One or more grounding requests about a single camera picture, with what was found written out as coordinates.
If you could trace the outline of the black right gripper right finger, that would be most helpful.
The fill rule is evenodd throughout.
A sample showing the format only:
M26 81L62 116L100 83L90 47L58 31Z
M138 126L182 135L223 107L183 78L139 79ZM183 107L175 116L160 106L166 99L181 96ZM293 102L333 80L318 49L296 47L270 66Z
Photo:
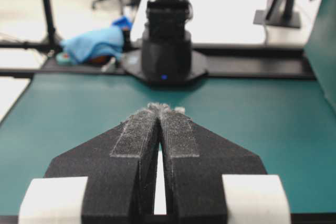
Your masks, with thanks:
M159 109L169 223L290 223L278 175L186 115Z

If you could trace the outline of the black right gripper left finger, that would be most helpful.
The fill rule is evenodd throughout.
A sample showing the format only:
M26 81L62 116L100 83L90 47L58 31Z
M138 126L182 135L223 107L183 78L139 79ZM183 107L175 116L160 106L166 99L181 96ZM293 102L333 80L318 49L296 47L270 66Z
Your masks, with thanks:
M154 211L158 119L148 109L52 159L19 223L134 223Z

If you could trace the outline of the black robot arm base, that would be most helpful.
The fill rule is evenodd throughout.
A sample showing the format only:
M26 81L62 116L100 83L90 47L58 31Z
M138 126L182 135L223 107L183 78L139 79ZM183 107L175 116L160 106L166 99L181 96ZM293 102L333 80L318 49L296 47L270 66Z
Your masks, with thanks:
M193 50L185 24L193 17L189 0L148 0L142 46L123 55L122 68L155 86L182 86L207 75L207 59Z

